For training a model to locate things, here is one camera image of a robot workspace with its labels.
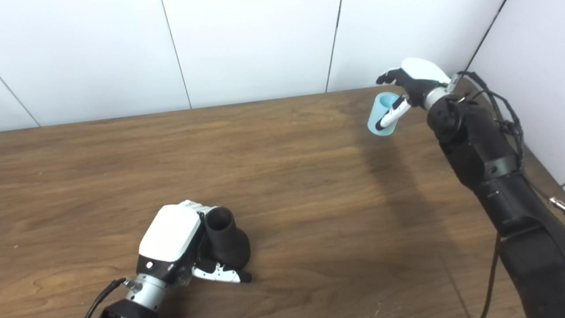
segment robotic hand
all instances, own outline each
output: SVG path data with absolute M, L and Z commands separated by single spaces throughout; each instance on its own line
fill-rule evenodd
M 453 94 L 462 75 L 481 86 L 497 113 Z M 565 226 L 543 205 L 534 189 L 553 206 L 565 205 L 537 189 L 521 166 L 522 132 L 508 102 L 490 91 L 472 72 L 459 72 L 449 80 L 431 62 L 409 58 L 400 68 L 379 76 L 377 84 L 400 85 L 406 94 L 378 121 L 382 130 L 411 106 L 428 111 L 428 126 L 459 181 L 469 188 L 498 231 L 498 256 L 520 295 L 526 317 L 565 315 Z M 513 122 L 504 121 L 494 98 L 502 100 Z M 516 140 L 516 150 L 506 135 Z
M 250 257 L 247 235 L 236 227 L 232 212 L 192 201 L 165 205 L 141 240 L 137 278 L 113 281 L 86 314 L 120 284 L 129 288 L 125 299 L 106 307 L 101 318 L 157 318 L 165 293 L 186 286 L 192 277 L 248 283 L 242 271 Z

